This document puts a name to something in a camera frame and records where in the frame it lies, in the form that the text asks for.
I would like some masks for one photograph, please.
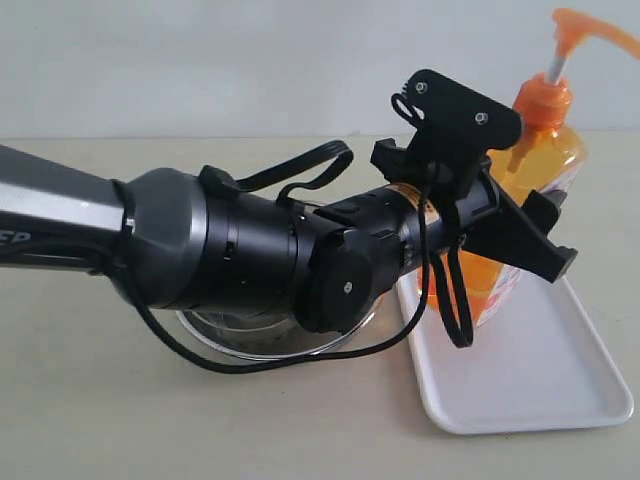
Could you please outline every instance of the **table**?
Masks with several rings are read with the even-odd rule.
[[[569,278],[638,392],[640,133],[583,137],[590,162],[552,238],[580,250]],[[157,166],[196,173],[205,163],[240,177],[323,140],[2,143],[126,180]],[[367,164],[375,139],[346,140],[357,164],[311,198],[337,199],[382,183]],[[406,343],[359,360],[221,376],[168,351],[105,279],[8,269],[0,275],[3,479],[586,479],[632,478],[640,468],[640,422],[633,417],[621,427],[584,431],[442,432],[422,409]],[[397,301],[388,297],[353,345],[399,328]]]

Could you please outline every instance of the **bottle cap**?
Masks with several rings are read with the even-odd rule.
[[[522,85],[513,105],[527,126],[540,129],[564,123],[573,95],[562,71],[571,53],[587,38],[602,38],[640,59],[640,40],[615,25],[570,8],[556,9],[552,18],[557,24],[557,46],[551,66]]]

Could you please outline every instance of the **white plastic tray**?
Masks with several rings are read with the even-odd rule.
[[[415,273],[397,285],[405,322],[418,303]],[[456,434],[618,425],[633,397],[566,280],[525,274],[511,297],[455,348],[428,310],[409,337],[422,403]]]

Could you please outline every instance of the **orange pump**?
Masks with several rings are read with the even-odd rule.
[[[640,41],[614,25],[569,8],[555,10],[552,18],[557,46],[551,66],[522,85],[513,105],[524,120],[522,139],[509,150],[490,153],[492,176],[519,205],[532,189],[566,192],[584,163],[582,140],[564,124],[573,95],[562,72],[575,48],[595,36],[640,58]],[[473,320],[479,325],[504,303],[520,270],[468,252],[461,252],[460,262]],[[437,308],[433,286],[429,305]]]

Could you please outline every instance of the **screw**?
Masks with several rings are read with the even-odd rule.
[[[416,83],[416,92],[418,92],[419,94],[423,94],[427,91],[427,87],[427,82],[418,82]]]
[[[489,114],[485,112],[478,112],[476,113],[475,120],[478,125],[484,125],[489,121]]]

